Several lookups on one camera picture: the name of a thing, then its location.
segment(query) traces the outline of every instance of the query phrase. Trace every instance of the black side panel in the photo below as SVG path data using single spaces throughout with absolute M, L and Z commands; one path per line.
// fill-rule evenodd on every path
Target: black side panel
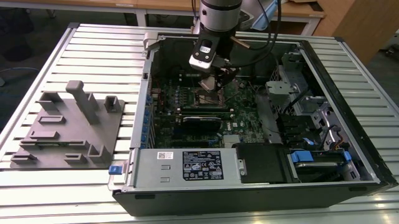
M 392 184 L 392 187 L 398 185 L 397 179 L 386 165 L 386 162 L 384 161 L 381 154 L 370 140 L 370 137 L 357 119 L 357 116 L 354 112 L 352 111 L 352 108 L 342 96 L 342 93 L 340 89 L 337 88 L 337 85 L 330 77 L 330 74 L 322 64 L 322 61 L 313 49 L 313 46 L 309 41 L 302 41 L 305 52 L 310 58 L 312 64 L 320 74 L 320 78 L 322 80 L 322 83 L 328 89 L 328 92 L 332 96 L 333 103 L 337 105 L 338 110 L 342 114 L 345 123 L 349 126 L 349 129 L 354 135 L 354 138 L 360 144 L 360 147 L 365 153 L 365 156 L 368 158 L 368 161 L 370 162 L 370 165 L 376 171 L 376 174 L 380 178 L 380 180 L 385 183 Z
M 362 196 L 381 188 L 332 186 L 309 188 L 274 188 L 230 191 L 149 192 L 142 194 L 114 192 L 114 198 L 131 216 L 194 215 L 249 211 L 326 208 L 349 198 Z

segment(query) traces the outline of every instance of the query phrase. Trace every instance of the white label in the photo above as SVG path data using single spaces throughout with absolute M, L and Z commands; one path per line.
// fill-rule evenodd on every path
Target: white label
M 157 158 L 159 160 L 173 160 L 174 159 L 174 152 L 158 152 Z
M 317 14 L 310 14 L 310 17 L 320 17 L 320 18 L 324 18 L 325 16 L 324 16 L 324 15 L 317 15 Z
M 117 6 L 134 7 L 133 4 L 117 4 Z

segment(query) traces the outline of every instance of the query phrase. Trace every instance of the aluminum extrusion table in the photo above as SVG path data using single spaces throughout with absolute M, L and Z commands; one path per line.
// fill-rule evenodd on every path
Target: aluminum extrusion table
M 201 216 L 133 217 L 113 198 L 107 170 L 9 171 L 19 140 L 30 131 L 43 91 L 65 91 L 70 80 L 86 82 L 97 99 L 117 95 L 127 102 L 114 161 L 126 160 L 139 84 L 143 38 L 149 31 L 190 33 L 187 29 L 81 24 L 67 29 L 42 72 L 0 135 L 0 223 L 385 223 L 399 220 L 399 187 L 353 198 L 326 209 L 283 210 Z M 257 33 L 239 36 L 266 37 Z M 332 37 L 282 35 L 307 40 L 328 68 L 354 114 L 399 180 L 399 109 L 346 43 Z M 71 97 L 66 92 L 62 97 Z

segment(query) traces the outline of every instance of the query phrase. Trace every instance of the metal bracket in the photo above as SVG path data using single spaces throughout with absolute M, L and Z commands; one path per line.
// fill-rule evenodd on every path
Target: metal bracket
M 158 32 L 147 32 L 145 34 L 143 46 L 146 50 L 153 50 L 159 42 Z
M 246 169 L 246 162 L 245 162 L 245 160 L 238 160 L 238 170 L 239 170 L 241 176 L 246 176 L 247 175 L 247 169 Z

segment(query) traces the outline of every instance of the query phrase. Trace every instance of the cable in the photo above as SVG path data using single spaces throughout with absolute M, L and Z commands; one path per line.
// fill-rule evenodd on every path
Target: cable
M 227 68 L 242 68 L 242 67 L 247 67 L 258 62 L 261 62 L 273 52 L 274 46 L 275 46 L 275 41 L 278 38 L 278 34 L 279 34 L 279 29 L 281 29 L 281 23 L 282 23 L 282 0 L 277 0 L 278 1 L 278 22 L 277 22 L 277 29 L 275 29 L 275 36 L 274 36 L 274 40 L 270 46 L 270 50 L 266 52 L 266 54 L 259 57 L 258 59 L 255 59 L 254 61 L 249 62 L 249 63 L 243 63 L 243 64 L 229 64 L 226 67 Z
M 287 110 L 294 106 L 294 104 L 297 104 L 297 102 L 302 99 L 302 97 L 305 97 L 306 93 L 310 91 L 310 87 L 306 88 L 306 90 L 303 90 L 298 97 L 293 100 L 293 102 L 289 104 L 289 106 L 286 107 L 286 109 L 283 110 L 283 113 L 285 114 L 287 112 Z
M 191 0 L 191 8 L 193 8 L 193 13 L 194 13 L 194 18 L 197 17 L 197 0 Z
M 334 150 L 337 150 L 338 147 L 340 147 L 340 145 L 344 143 L 344 137 L 342 137 L 342 135 L 340 134 L 340 131 L 337 131 L 336 133 L 337 133 L 337 135 L 338 135 L 338 137 L 340 137 L 340 141 L 338 141 L 338 143 L 337 143 L 337 144 L 334 145 L 334 147 L 333 147 Z
M 0 72 L 10 71 L 10 70 L 35 70 L 35 71 L 38 71 L 38 72 L 41 71 L 39 69 L 30 68 L 30 67 L 18 67 L 18 68 L 5 69 L 5 70 L 2 70 Z
M 269 127 L 265 127 L 267 130 L 270 130 L 274 133 L 282 134 L 281 132 L 274 131 L 273 129 L 270 129 Z
M 265 16 L 266 21 L 267 21 L 269 37 L 267 37 L 267 42 L 266 42 L 266 44 L 265 44 L 262 47 L 255 48 L 254 46 L 251 46 L 251 47 L 250 47 L 250 50 L 262 50 L 263 48 L 266 48 L 266 47 L 269 46 L 269 44 L 270 44 L 270 40 L 273 39 L 273 28 L 271 28 L 271 23 L 270 23 L 270 20 L 269 20 L 266 11 L 265 11 L 265 9 L 263 9 L 263 5 L 262 5 L 262 3 L 261 3 L 261 0 L 257 0 L 257 1 L 258 1 L 261 10 L 262 10 L 263 16 Z
M 329 136 L 329 132 L 330 132 L 330 130 L 332 130 L 334 127 L 337 127 L 337 125 L 332 125 L 332 126 L 328 128 L 328 131 L 326 131 L 325 136 L 324 136 L 322 141 L 321 141 L 320 151 L 322 151 L 324 148 L 325 148 L 325 142 L 326 142 L 326 139 L 328 139 L 328 136 Z
M 226 103 L 230 99 L 233 99 L 238 94 L 241 93 L 241 91 L 239 92 L 237 92 L 235 94 L 233 94 L 233 96 L 231 97 L 229 97 L 226 100 L 225 100 L 225 102 L 223 103 Z
M 254 86 L 253 86 L 251 82 L 249 82 L 249 83 L 250 83 L 251 89 L 254 90 L 254 92 L 257 92 L 257 90 L 254 89 Z

